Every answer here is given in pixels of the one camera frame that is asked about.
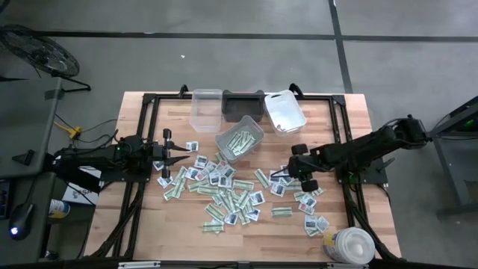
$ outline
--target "black metal frame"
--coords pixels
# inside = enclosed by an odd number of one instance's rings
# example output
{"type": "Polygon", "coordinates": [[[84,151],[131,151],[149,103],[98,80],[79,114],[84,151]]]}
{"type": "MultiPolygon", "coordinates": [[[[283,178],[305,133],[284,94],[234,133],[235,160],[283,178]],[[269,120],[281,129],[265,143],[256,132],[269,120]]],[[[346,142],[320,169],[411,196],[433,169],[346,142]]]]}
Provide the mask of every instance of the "black metal frame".
{"type": "Polygon", "coordinates": [[[464,179],[457,179],[455,176],[453,176],[450,168],[452,162],[444,153],[443,141],[440,139],[440,136],[457,137],[457,139],[465,140],[467,137],[478,137],[476,132],[454,131],[454,129],[462,126],[467,121],[475,120],[478,117],[478,96],[450,112],[448,116],[450,116],[449,120],[439,126],[436,126],[428,133],[428,135],[433,139],[433,144],[435,145],[444,174],[452,183],[453,189],[455,191],[455,197],[459,205],[455,208],[444,209],[437,212],[437,217],[439,218],[478,212],[478,203],[473,203],[466,181],[464,179]]]}
{"type": "MultiPolygon", "coordinates": [[[[310,94],[310,95],[305,95],[302,93],[302,91],[297,87],[295,84],[291,84],[289,87],[289,90],[291,90],[293,93],[295,93],[295,97],[297,101],[324,101],[327,102],[329,105],[329,111],[330,111],[330,117],[332,121],[332,132],[334,135],[334,141],[335,143],[341,143],[341,133],[340,129],[338,126],[338,118],[337,118],[337,113],[336,113],[336,108],[337,106],[340,108],[341,111],[341,117],[342,121],[344,124],[344,131],[345,131],[345,137],[347,141],[352,140],[352,132],[350,129],[350,123],[349,123],[349,117],[347,113],[347,105],[345,102],[345,98],[343,95],[316,95],[316,94],[310,94]]],[[[142,101],[142,106],[141,106],[141,112],[138,120],[138,125],[137,125],[137,135],[142,135],[143,134],[143,129],[146,121],[146,111],[149,106],[149,104],[152,103],[152,115],[151,115],[151,120],[149,121],[149,129],[148,129],[148,136],[147,138],[150,140],[154,139],[154,134],[155,134],[155,127],[156,127],[156,121],[158,118],[158,109],[159,109],[159,104],[161,100],[167,100],[167,99],[183,99],[183,100],[188,100],[191,99],[192,95],[188,92],[188,88],[186,85],[183,85],[181,87],[181,90],[179,93],[145,93],[143,96],[143,101],[142,101]]],[[[350,193],[350,185],[348,184],[348,175],[346,173],[343,173],[340,170],[336,171],[336,176],[338,179],[338,182],[341,183],[342,189],[344,192],[344,197],[347,195],[347,192],[350,193]]],[[[129,204],[129,200],[131,198],[131,192],[133,189],[133,182],[127,182],[126,183],[126,188],[125,188],[125,193],[122,201],[122,206],[121,206],[121,211],[119,214],[119,223],[126,223],[128,219],[126,217],[128,215],[131,216],[131,207],[132,205],[129,204]]],[[[134,248],[136,245],[136,237],[137,237],[137,229],[139,226],[139,221],[140,221],[140,214],[141,214],[141,205],[143,202],[143,193],[145,191],[146,183],[138,183],[138,189],[137,189],[137,194],[136,197],[140,197],[138,200],[139,205],[136,207],[134,216],[132,218],[132,223],[131,223],[131,231],[128,239],[128,246],[126,248],[126,251],[124,253],[124,257],[126,258],[133,258],[134,255],[134,248]]],[[[361,189],[361,184],[358,183],[356,185],[357,188],[357,204],[358,208],[363,214],[365,220],[367,219],[367,213],[365,209],[365,203],[364,203],[364,197],[363,197],[363,191],[361,189]]],[[[345,203],[346,206],[346,213],[347,213],[347,222],[349,226],[355,226],[355,221],[354,221],[354,216],[353,213],[351,212],[349,206],[347,203],[345,203]]],[[[114,248],[113,248],[113,257],[120,257],[120,252],[121,252],[121,243],[122,243],[122,234],[123,234],[123,229],[119,230],[119,234],[115,235],[116,236],[116,241],[114,242],[114,248]]],[[[197,262],[179,262],[180,265],[187,266],[190,264],[197,264],[197,262]]],[[[287,263],[267,263],[270,266],[280,266],[283,267],[287,263]]],[[[317,267],[318,265],[322,266],[327,266],[327,263],[291,263],[291,266],[299,266],[299,265],[310,265],[310,266],[315,266],[317,267]]]]}

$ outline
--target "butcher block tabletop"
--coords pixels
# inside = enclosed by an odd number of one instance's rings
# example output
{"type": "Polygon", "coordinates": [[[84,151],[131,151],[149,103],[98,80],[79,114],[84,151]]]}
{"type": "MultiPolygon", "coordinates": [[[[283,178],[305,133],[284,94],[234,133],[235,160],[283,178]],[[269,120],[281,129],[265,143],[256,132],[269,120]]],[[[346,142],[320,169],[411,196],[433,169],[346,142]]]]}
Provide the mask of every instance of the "butcher block tabletop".
{"type": "MultiPolygon", "coordinates": [[[[119,111],[117,137],[135,135],[145,92],[125,92],[119,111]]],[[[362,94],[346,94],[347,111],[353,138],[366,135],[372,131],[368,116],[367,104],[362,94]]],[[[224,232],[202,232],[204,222],[211,222],[211,216],[205,207],[214,201],[208,195],[182,192],[179,199],[166,201],[165,191],[156,179],[160,173],[152,169],[151,180],[146,184],[143,206],[138,226],[135,260],[185,260],[185,261],[257,261],[257,262],[327,262],[330,258],[322,251],[322,235],[308,237],[304,230],[304,215],[298,209],[294,192],[286,191],[284,197],[272,195],[270,188],[264,190],[255,178],[254,171],[262,169],[266,176],[269,170],[280,170],[287,164],[291,156],[291,146],[306,143],[310,148],[333,143],[332,122],[329,106],[321,101],[299,101],[299,105],[307,119],[306,126],[295,134],[277,137],[267,115],[264,114],[259,123],[265,136],[258,148],[244,159],[233,164],[237,169],[234,179],[255,183],[254,191],[262,191],[266,203],[257,205],[261,210],[257,222],[251,221],[235,226],[225,224],[224,232]],[[271,209],[276,207],[292,207],[292,217],[271,216],[271,209]]],[[[178,146],[186,147],[188,141],[199,141],[199,152],[172,152],[172,156],[189,155],[188,159],[171,167],[173,178],[181,166],[192,167],[196,155],[205,155],[217,162],[214,153],[218,148],[214,142],[215,133],[198,133],[189,124],[190,100],[162,100],[159,104],[158,118],[155,126],[155,140],[163,140],[162,130],[168,128],[173,133],[173,141],[178,146]]],[[[151,106],[146,116],[143,137],[147,136],[151,106]]],[[[342,121],[337,108],[339,125],[342,121]]],[[[223,122],[220,133],[228,130],[234,123],[223,122]]],[[[347,215],[344,206],[344,195],[341,186],[336,182],[335,173],[314,173],[319,186],[324,192],[316,197],[315,215],[324,216],[330,227],[327,232],[347,228],[347,215]]],[[[87,239],[85,255],[93,253],[110,235],[118,222],[122,204],[124,182],[115,182],[104,189],[96,206],[90,234],[87,239]]],[[[385,243],[388,249],[400,256],[394,221],[388,199],[383,190],[375,185],[364,185],[364,198],[370,225],[385,243]]],[[[130,226],[125,229],[122,251],[128,242],[130,226]]]]}

